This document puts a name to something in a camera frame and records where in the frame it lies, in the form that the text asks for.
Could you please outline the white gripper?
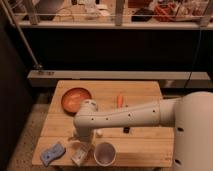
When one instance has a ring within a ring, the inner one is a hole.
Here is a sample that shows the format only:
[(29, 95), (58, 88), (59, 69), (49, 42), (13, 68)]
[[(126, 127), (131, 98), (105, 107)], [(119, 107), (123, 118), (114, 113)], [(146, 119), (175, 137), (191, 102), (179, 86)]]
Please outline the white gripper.
[(90, 128), (75, 127), (69, 140), (90, 143), (93, 140), (94, 131)]

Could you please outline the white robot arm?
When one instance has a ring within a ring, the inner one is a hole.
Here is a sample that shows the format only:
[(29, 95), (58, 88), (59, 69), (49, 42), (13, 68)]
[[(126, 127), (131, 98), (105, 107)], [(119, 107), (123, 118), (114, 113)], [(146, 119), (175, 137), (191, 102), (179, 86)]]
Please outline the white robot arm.
[(194, 92), (137, 106), (97, 111), (84, 100), (74, 116), (73, 136), (90, 142), (100, 128), (168, 126), (174, 128), (173, 171), (213, 171), (213, 93)]

